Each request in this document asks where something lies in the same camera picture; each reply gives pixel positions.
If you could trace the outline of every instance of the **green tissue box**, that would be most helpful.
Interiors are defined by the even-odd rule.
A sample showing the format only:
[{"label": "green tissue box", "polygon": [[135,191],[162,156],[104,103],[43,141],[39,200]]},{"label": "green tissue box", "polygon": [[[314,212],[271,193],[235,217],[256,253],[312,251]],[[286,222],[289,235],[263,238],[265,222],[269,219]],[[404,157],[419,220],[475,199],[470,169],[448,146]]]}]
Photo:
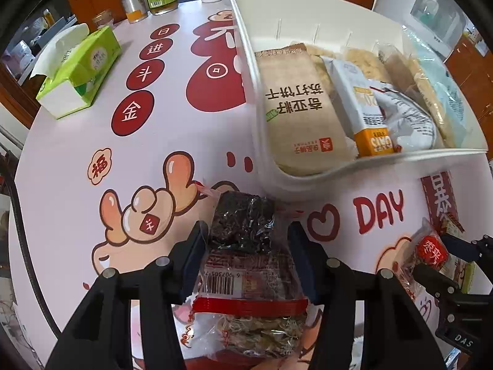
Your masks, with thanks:
[{"label": "green tissue box", "polygon": [[120,53],[110,27],[90,34],[63,57],[55,77],[45,79],[36,98],[57,119],[90,107]]}]

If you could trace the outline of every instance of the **white box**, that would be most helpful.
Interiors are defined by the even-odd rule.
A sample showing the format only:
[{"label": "white box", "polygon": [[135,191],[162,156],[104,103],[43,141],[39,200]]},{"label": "white box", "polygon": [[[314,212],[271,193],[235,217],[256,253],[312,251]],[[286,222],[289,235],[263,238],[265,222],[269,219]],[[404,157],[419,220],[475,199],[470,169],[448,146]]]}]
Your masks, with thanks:
[{"label": "white box", "polygon": [[[231,0],[237,28],[235,42],[241,61],[243,87],[251,110],[256,168],[266,193],[282,201],[306,201],[326,194],[334,179],[363,169],[394,165],[406,176],[420,178],[462,162],[481,149],[435,149],[359,158],[322,174],[284,173],[270,153],[263,86],[256,51],[277,49],[293,41],[339,51],[350,46],[374,50],[377,42],[393,44],[401,52],[409,43],[401,26],[366,8],[344,0]],[[472,113],[469,105],[466,110]]]}]

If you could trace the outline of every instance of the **red heart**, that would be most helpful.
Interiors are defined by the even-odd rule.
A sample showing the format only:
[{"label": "red heart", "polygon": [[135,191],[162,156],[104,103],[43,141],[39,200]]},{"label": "red heart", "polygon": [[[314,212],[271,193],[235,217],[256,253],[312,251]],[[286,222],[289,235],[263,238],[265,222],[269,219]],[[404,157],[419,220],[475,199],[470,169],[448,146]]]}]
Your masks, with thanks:
[{"label": "red heart", "polygon": [[[320,235],[313,229],[313,220],[318,220],[322,224],[325,224],[325,221],[327,220],[327,212],[332,213],[332,217],[334,217],[334,226],[332,226],[332,231],[330,231],[329,235]],[[339,216],[339,212],[337,211],[335,206],[329,203],[322,207],[321,212],[313,212],[308,216],[307,219],[308,232],[313,237],[313,239],[319,242],[330,242],[336,239],[340,227],[341,217]]]}]

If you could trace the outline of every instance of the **red circle with chinese character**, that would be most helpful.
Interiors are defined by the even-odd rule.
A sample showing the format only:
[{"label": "red circle with chinese character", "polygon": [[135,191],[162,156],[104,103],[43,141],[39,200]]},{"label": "red circle with chinese character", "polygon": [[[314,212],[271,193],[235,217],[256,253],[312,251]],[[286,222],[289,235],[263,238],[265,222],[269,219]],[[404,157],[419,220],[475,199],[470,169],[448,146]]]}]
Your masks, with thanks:
[{"label": "red circle with chinese character", "polygon": [[140,90],[153,83],[163,73],[164,62],[160,59],[149,60],[135,68],[127,78],[127,88]]},{"label": "red circle with chinese character", "polygon": [[159,27],[154,32],[151,33],[151,39],[153,40],[164,39],[165,37],[171,36],[178,29],[180,29],[180,25],[178,25],[177,23],[164,25],[163,27]]},{"label": "red circle with chinese character", "polygon": [[159,39],[155,42],[149,43],[145,46],[141,53],[139,54],[139,58],[141,60],[151,60],[153,58],[159,57],[161,54],[166,53],[171,46],[173,45],[172,39]]},{"label": "red circle with chinese character", "polygon": [[147,90],[133,92],[123,99],[112,118],[112,129],[117,136],[128,136],[145,124],[154,108],[154,95]]}]

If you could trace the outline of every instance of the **screw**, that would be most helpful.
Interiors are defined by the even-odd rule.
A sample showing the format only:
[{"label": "screw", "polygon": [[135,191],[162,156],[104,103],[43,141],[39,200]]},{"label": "screw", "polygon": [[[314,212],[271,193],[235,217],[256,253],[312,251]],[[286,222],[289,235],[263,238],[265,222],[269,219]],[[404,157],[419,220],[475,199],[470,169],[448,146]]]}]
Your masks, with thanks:
[{"label": "screw", "polygon": [[331,257],[331,258],[328,258],[327,259],[327,267],[330,267],[330,268],[337,268],[341,265],[341,262],[334,258],[334,257]]},{"label": "screw", "polygon": [[156,259],[156,265],[159,267],[165,267],[169,264],[170,259],[167,256],[161,256]]},{"label": "screw", "polygon": [[111,278],[115,274],[116,274],[116,270],[113,267],[108,267],[103,271],[104,278]]},{"label": "screw", "polygon": [[390,271],[388,268],[384,268],[380,271],[380,275],[384,277],[386,280],[389,280],[394,276],[394,273]]}]

